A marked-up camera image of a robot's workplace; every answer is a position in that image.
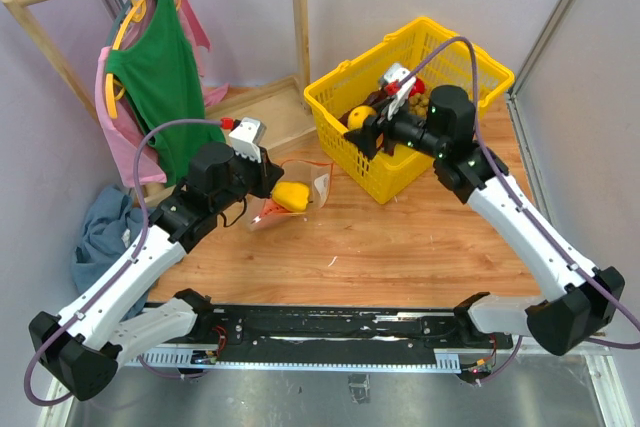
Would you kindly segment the orange mango toy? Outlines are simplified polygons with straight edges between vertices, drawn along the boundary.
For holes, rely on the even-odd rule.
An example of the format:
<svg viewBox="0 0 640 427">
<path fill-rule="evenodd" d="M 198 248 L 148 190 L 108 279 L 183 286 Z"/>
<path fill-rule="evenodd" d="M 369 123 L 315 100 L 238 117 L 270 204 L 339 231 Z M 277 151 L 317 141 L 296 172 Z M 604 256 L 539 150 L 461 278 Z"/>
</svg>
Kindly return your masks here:
<svg viewBox="0 0 640 427">
<path fill-rule="evenodd" d="M 347 129 L 349 131 L 361 129 L 364 121 L 376 114 L 376 110 L 368 105 L 354 107 L 347 116 Z"/>
</svg>

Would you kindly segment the yellow bell pepper toy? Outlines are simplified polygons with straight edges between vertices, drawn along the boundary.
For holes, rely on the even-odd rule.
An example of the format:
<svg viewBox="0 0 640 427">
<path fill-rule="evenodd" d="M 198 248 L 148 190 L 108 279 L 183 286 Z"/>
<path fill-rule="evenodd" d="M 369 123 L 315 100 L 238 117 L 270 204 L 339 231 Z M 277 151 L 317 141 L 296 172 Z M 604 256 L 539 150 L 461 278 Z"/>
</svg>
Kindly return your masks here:
<svg viewBox="0 0 640 427">
<path fill-rule="evenodd" d="M 310 188 L 301 182 L 278 182 L 272 192 L 272 200 L 284 209 L 301 213 L 309 204 Z"/>
</svg>

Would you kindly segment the watermelon slice toy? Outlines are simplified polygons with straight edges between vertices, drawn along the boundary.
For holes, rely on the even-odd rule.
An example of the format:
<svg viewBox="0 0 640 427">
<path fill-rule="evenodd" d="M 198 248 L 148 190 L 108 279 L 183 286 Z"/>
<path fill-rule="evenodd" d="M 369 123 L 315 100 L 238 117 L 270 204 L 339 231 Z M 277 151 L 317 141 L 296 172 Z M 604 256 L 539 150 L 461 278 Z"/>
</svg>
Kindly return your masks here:
<svg viewBox="0 0 640 427">
<path fill-rule="evenodd" d="M 297 216 L 297 213 L 285 209 L 272 199 L 253 199 L 248 214 L 248 227 L 251 231 L 274 227 Z"/>
</svg>

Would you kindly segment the clear zip bag orange zipper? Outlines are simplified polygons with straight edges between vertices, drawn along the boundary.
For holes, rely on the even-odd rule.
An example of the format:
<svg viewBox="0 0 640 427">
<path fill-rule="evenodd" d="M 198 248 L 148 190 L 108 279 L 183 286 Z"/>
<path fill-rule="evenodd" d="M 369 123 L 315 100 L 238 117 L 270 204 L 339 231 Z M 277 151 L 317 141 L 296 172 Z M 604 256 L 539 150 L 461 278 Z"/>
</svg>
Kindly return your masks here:
<svg viewBox="0 0 640 427">
<path fill-rule="evenodd" d="M 250 232 L 306 217 L 322 209 L 328 200 L 333 162 L 287 159 L 281 167 L 284 174 L 276 182 L 270 197 L 249 199 L 244 225 Z"/>
</svg>

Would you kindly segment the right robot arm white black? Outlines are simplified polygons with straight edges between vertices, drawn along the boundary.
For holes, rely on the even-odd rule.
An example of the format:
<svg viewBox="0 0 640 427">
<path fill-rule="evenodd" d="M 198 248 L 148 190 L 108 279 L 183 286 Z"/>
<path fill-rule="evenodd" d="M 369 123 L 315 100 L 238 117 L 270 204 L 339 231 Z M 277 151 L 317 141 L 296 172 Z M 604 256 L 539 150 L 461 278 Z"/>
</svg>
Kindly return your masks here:
<svg viewBox="0 0 640 427">
<path fill-rule="evenodd" d="M 367 158 L 407 146 L 434 160 L 439 182 L 501 235 L 537 282 L 539 297 L 476 294 L 454 310 L 455 339 L 474 347 L 490 333 L 529 336 L 562 356 L 608 325 L 624 289 L 613 267 L 578 253 L 528 201 L 506 165 L 475 137 L 476 109 L 460 87 L 435 88 L 424 117 L 409 98 L 380 101 L 358 129 L 345 133 Z"/>
</svg>

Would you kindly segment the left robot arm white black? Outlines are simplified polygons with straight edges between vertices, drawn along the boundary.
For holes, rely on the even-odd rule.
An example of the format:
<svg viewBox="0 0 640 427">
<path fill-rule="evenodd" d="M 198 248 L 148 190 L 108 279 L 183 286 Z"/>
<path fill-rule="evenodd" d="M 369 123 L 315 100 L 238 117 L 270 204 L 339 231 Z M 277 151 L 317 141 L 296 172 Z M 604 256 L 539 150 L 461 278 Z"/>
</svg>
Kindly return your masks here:
<svg viewBox="0 0 640 427">
<path fill-rule="evenodd" d="M 135 357 L 173 339 L 200 343 L 215 330 L 214 307 L 191 289 L 157 308 L 127 319 L 126 313 L 170 267 L 217 225 L 225 210 L 250 196 L 270 196 L 284 170 L 265 148 L 251 160 L 220 142 L 199 149 L 186 175 L 144 221 L 122 256 L 58 314 L 38 313 L 29 324 L 42 365 L 79 401 L 98 395 Z"/>
</svg>

